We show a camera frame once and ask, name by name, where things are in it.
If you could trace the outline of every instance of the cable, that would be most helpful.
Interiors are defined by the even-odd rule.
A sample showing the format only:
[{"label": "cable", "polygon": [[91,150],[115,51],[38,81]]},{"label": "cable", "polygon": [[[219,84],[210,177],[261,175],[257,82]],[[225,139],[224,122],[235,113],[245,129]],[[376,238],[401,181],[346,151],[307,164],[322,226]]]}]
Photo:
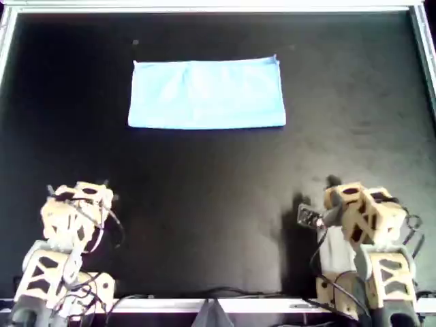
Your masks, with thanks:
[{"label": "cable", "polygon": [[326,276],[324,276],[322,273],[319,273],[317,271],[315,271],[315,269],[313,268],[313,261],[315,259],[315,256],[318,254],[318,252],[320,252],[321,246],[324,243],[324,241],[326,240],[327,237],[327,233],[328,233],[328,229],[326,229],[326,231],[324,232],[324,234],[322,235],[322,237],[320,238],[320,241],[317,244],[317,248],[315,250],[315,252],[313,253],[310,261],[309,261],[309,267],[312,270],[312,272],[314,272],[314,274],[316,275],[316,277],[319,277],[320,279],[322,279],[325,283],[330,284],[331,286],[333,286],[333,288],[336,288],[337,290],[341,291],[342,293],[344,293],[346,296],[348,296],[349,298],[351,298],[353,300],[353,302],[355,302],[363,311],[363,313],[371,320],[371,315],[369,314],[367,308],[351,293],[349,293],[346,289],[344,289],[342,286],[336,284],[335,282],[331,281],[330,279],[328,279]]},{"label": "cable", "polygon": [[121,302],[123,302],[124,300],[128,300],[130,298],[144,298],[144,295],[141,294],[134,294],[134,295],[128,295],[128,296],[124,296],[120,299],[118,299],[114,305],[112,306],[112,308],[110,308],[110,310],[106,313],[106,320],[104,322],[104,327],[108,327],[109,326],[109,319],[112,316],[112,314],[114,313],[114,310],[117,306],[120,305]]},{"label": "cable", "polygon": [[91,274],[84,272],[84,274],[87,274],[90,278],[85,281],[84,283],[81,284],[77,284],[77,285],[73,285],[71,287],[70,290],[72,291],[78,291],[80,288],[84,287],[84,286],[89,286],[90,283],[94,282],[95,283],[95,289],[97,289],[97,282],[95,281],[98,277],[100,277],[100,275],[102,274],[102,272],[98,272],[97,274],[95,274],[94,276],[92,276]]},{"label": "cable", "polygon": [[327,326],[331,326],[332,324],[334,324],[334,322],[324,322],[323,324],[316,324],[316,325],[289,325],[289,324],[284,324],[284,325],[278,325],[277,327],[327,327]]},{"label": "cable", "polygon": [[[422,233],[420,231],[420,228],[422,226],[422,219],[421,219],[421,217],[418,216],[418,215],[411,215],[410,212],[409,212],[409,209],[406,206],[403,206],[401,204],[401,201],[398,198],[388,198],[384,194],[381,193],[381,194],[378,195],[378,198],[375,199],[375,201],[377,203],[394,202],[394,203],[400,205],[401,208],[406,212],[405,220],[406,220],[406,225],[409,228],[410,232],[406,236],[405,240],[403,241],[403,245],[406,245],[416,234],[420,234],[421,235],[421,237],[420,237],[420,239],[419,239],[419,241],[418,241],[418,243],[417,243],[417,245],[416,245],[416,247],[415,247],[415,249],[414,249],[414,251],[412,252],[412,255],[411,255],[411,257],[413,259],[415,259],[415,257],[418,255],[418,253],[420,252],[420,250],[421,250],[421,248],[422,248],[422,246],[424,245],[424,242],[425,242],[425,235],[424,235],[424,233]],[[413,225],[410,223],[410,220],[412,218],[416,219],[416,222]]]},{"label": "cable", "polygon": [[[334,283],[336,284],[342,276],[345,276],[346,274],[354,273],[354,272],[355,272],[354,270],[346,270],[346,271],[341,272],[336,277],[336,279],[334,280]],[[334,290],[333,290],[333,304],[334,304],[334,308],[337,309],[337,306],[336,306],[336,292]]]},{"label": "cable", "polygon": [[118,249],[125,241],[125,229],[123,227],[123,224],[120,222],[118,217],[114,214],[112,210],[107,208],[103,203],[101,203],[102,208],[106,209],[109,213],[109,215],[112,217],[112,219],[115,221],[116,225],[118,226],[118,229],[121,234],[121,240],[115,245],[115,249]]},{"label": "cable", "polygon": [[[422,246],[424,245],[425,242],[425,235],[423,232],[421,232],[420,228],[423,224],[422,219],[420,216],[418,215],[410,215],[409,211],[404,208],[407,215],[406,215],[406,225],[409,228],[409,234],[406,236],[405,240],[403,241],[403,245],[406,245],[415,235],[420,234],[421,237],[418,241],[418,243],[415,246],[415,249],[411,255],[411,257],[413,259],[415,259],[415,257],[418,255],[418,253],[421,251]],[[415,224],[411,223],[411,219],[416,219]]]},{"label": "cable", "polygon": [[348,315],[348,314],[346,314],[346,313],[344,313],[344,312],[342,312],[340,310],[337,310],[337,309],[335,309],[335,308],[333,308],[330,305],[327,305],[325,303],[319,303],[318,301],[311,300],[309,298],[302,298],[302,300],[307,302],[307,303],[309,303],[310,305],[313,305],[314,307],[324,309],[324,310],[329,311],[331,313],[334,313],[334,314],[340,315],[342,317],[345,317],[345,318],[347,318],[349,320],[355,320],[354,317],[352,317],[352,316],[350,316],[350,315]]}]

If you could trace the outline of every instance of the black wire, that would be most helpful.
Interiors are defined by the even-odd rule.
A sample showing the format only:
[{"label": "black wire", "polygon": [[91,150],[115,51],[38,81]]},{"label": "black wire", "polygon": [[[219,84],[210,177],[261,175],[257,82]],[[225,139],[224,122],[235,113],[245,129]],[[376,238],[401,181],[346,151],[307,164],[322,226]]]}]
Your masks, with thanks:
[{"label": "black wire", "polygon": [[100,275],[102,274],[102,272],[98,272],[98,273],[95,274],[94,276],[92,276],[91,274],[89,274],[89,273],[87,273],[87,272],[84,272],[84,274],[87,274],[90,278],[89,278],[87,281],[85,281],[85,282],[83,282],[83,283],[81,283],[81,284],[73,285],[73,286],[71,287],[71,290],[72,290],[72,291],[77,291],[77,290],[79,290],[80,288],[82,288],[82,287],[84,287],[84,286],[86,286],[86,285],[89,285],[89,284],[92,283],[92,282],[95,283],[95,289],[97,289],[97,282],[95,282],[95,280],[96,280],[98,277],[100,277]]},{"label": "black wire", "polygon": [[[415,246],[414,251],[412,252],[411,257],[413,259],[415,259],[415,257],[418,255],[418,253],[421,251],[422,246],[424,245],[425,242],[425,235],[424,233],[422,233],[420,231],[420,228],[422,226],[422,219],[420,216],[418,215],[411,215],[409,212],[409,209],[406,206],[403,206],[401,204],[401,201],[398,198],[388,198],[386,196],[384,196],[384,194],[380,195],[380,198],[376,199],[377,203],[382,203],[382,202],[394,202],[396,204],[399,204],[401,206],[401,208],[406,212],[406,225],[409,228],[410,232],[409,234],[406,236],[405,240],[403,241],[403,245],[406,245],[416,234],[420,234],[421,237],[418,241],[418,243]],[[414,218],[416,219],[415,224],[411,224],[410,220]]]},{"label": "black wire", "polygon": [[[354,273],[354,272],[355,272],[354,270],[346,270],[346,271],[341,272],[336,277],[336,279],[334,280],[334,283],[336,284],[342,276],[345,276],[346,274]],[[333,290],[333,304],[334,304],[334,308],[337,309],[337,306],[336,306],[336,292],[335,292],[335,290]]]},{"label": "black wire", "polygon": [[355,320],[354,317],[352,317],[352,316],[350,316],[350,315],[348,315],[340,310],[337,310],[337,309],[335,309],[335,308],[333,308],[330,305],[327,305],[325,303],[319,303],[318,301],[311,300],[309,298],[302,298],[302,300],[309,303],[310,305],[313,305],[314,307],[327,310],[327,311],[334,313],[334,314],[337,314],[337,315],[341,315],[342,317],[345,317],[345,318],[350,319],[350,320]]},{"label": "black wire", "polygon": [[[409,234],[406,236],[405,240],[403,241],[403,245],[406,245],[415,235],[420,234],[421,237],[418,241],[418,243],[415,246],[415,249],[411,255],[411,257],[413,259],[415,259],[415,257],[418,255],[418,253],[421,251],[422,246],[424,245],[425,242],[425,235],[423,232],[421,232],[420,228],[423,224],[422,219],[420,216],[418,215],[410,215],[409,211],[403,207],[403,209],[406,211],[407,215],[406,215],[406,225],[409,228]],[[412,224],[411,223],[411,219],[415,219],[415,223]]]},{"label": "black wire", "polygon": [[106,313],[106,320],[105,320],[105,322],[104,322],[104,327],[108,327],[108,326],[109,326],[109,319],[110,319],[110,317],[112,317],[112,314],[114,313],[115,308],[116,308],[117,306],[119,306],[121,302],[123,302],[124,300],[128,300],[128,299],[130,299],[130,298],[144,298],[144,297],[146,297],[146,296],[141,295],[141,294],[134,294],[134,295],[127,295],[127,296],[124,296],[124,297],[122,297],[122,298],[119,298],[119,299],[114,303],[114,305],[112,306],[112,308],[110,308],[110,310]]},{"label": "black wire", "polygon": [[351,293],[349,293],[346,289],[344,289],[342,286],[336,284],[335,282],[331,281],[330,279],[328,279],[326,276],[324,276],[322,273],[317,272],[314,268],[313,268],[313,261],[315,259],[315,256],[318,254],[318,252],[320,252],[321,246],[324,243],[324,241],[326,240],[327,237],[327,233],[328,230],[326,229],[326,231],[324,232],[324,234],[322,235],[322,237],[320,238],[320,241],[317,244],[316,250],[313,253],[310,261],[309,261],[309,268],[312,270],[312,272],[314,272],[314,274],[316,275],[316,277],[319,277],[320,279],[322,279],[325,283],[330,284],[331,286],[333,286],[333,288],[341,291],[342,293],[344,293],[346,296],[348,296],[349,298],[351,298],[353,300],[353,302],[355,302],[363,311],[363,313],[371,320],[371,315],[369,314],[367,308]]},{"label": "black wire", "polygon": [[324,322],[323,324],[304,325],[304,326],[284,324],[284,325],[278,325],[277,327],[327,327],[327,326],[331,326],[332,324],[335,324],[335,322]]}]

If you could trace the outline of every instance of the black table surface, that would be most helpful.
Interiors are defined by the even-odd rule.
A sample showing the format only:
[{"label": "black table surface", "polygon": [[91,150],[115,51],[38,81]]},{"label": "black table surface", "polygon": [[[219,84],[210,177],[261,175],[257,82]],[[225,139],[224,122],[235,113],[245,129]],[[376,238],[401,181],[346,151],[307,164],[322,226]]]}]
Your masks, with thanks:
[{"label": "black table surface", "polygon": [[[134,59],[273,54],[282,129],[127,126]],[[125,244],[113,251],[107,234],[84,265],[119,293],[314,296],[315,235],[288,212],[299,192],[321,207],[329,174],[387,187],[436,230],[434,129],[407,13],[25,15],[0,100],[0,297],[42,238],[47,184],[108,179],[119,194]],[[423,285],[435,245],[417,260]]]}]

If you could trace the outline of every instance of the white frame edge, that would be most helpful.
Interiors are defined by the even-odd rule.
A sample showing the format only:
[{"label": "white frame edge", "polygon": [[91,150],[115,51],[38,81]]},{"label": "white frame edge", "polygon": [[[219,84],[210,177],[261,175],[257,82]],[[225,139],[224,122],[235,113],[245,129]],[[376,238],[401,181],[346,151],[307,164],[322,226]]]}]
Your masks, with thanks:
[{"label": "white frame edge", "polygon": [[[154,1],[16,1],[5,2],[0,20],[0,90],[7,57],[20,13],[104,13],[104,12],[391,12],[411,10],[416,39],[423,62],[424,73],[432,102],[433,115],[436,117],[436,61],[435,47],[430,34],[425,8],[421,1],[355,1],[353,5],[340,6],[344,1],[333,1],[331,5],[322,5],[322,1],[312,1],[317,5],[297,5],[298,1],[288,1],[292,5],[284,5],[283,0],[272,0],[268,6],[264,1],[256,1],[258,5],[249,7],[238,5],[200,5],[197,0],[184,6],[174,5],[167,0],[155,6]],[[12,302],[12,299],[0,299]],[[114,310],[117,313],[197,313],[204,299],[129,299],[120,303]],[[291,298],[224,298],[219,302],[228,313],[322,313],[322,309],[312,307],[303,299]],[[421,298],[416,306],[419,313],[436,314],[436,298]]]},{"label": "white frame edge", "polygon": [[[0,299],[13,305],[13,299]],[[327,313],[313,307],[300,298],[220,298],[220,305],[226,313]],[[114,313],[198,313],[204,299],[143,298],[121,301]],[[9,313],[4,309],[0,313]],[[436,299],[421,298],[416,312],[436,315]]]}]

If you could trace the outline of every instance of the blue cloth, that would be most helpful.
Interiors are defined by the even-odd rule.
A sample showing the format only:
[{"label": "blue cloth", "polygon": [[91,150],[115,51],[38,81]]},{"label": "blue cloth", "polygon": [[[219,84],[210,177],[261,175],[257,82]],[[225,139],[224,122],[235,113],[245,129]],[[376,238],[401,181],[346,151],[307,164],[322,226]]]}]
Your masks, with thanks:
[{"label": "blue cloth", "polygon": [[286,124],[275,56],[134,64],[129,126],[232,129]]}]

